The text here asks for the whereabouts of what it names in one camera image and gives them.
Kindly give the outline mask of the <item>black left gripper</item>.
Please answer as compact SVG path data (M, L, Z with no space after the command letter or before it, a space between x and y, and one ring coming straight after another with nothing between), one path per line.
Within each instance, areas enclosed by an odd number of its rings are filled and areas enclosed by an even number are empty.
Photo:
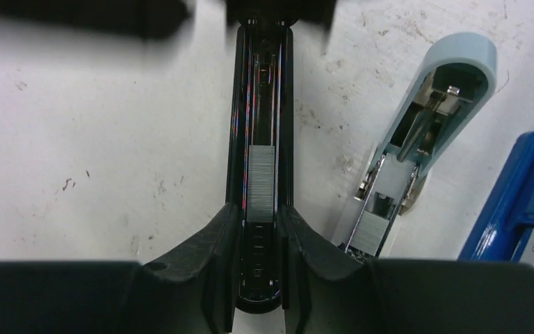
M221 1L228 31L277 38L298 21L328 34L336 1ZM0 36L167 42L195 21L196 1L0 1Z

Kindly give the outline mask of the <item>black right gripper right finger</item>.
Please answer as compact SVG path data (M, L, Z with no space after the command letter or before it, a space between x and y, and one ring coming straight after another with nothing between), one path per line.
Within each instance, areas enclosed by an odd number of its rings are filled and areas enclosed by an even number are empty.
M534 333L534 269L509 262L357 262L293 207L278 213L288 333Z

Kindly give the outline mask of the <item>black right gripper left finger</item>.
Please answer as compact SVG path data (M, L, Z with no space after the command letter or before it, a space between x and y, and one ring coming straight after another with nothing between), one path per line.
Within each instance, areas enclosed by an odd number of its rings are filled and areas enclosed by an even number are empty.
M239 215L224 205L147 264L0 261L0 333L228 333Z

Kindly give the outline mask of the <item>black stapler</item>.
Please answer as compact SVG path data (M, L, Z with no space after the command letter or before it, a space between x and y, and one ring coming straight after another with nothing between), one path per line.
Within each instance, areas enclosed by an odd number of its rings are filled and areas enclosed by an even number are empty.
M277 254L277 212L280 208L281 117L288 90L287 60L291 30L263 39L236 32L236 57L230 120L226 201L240 210L242 228L236 307L264 314L281 304ZM275 147L274 212L272 223L246 220L249 147Z

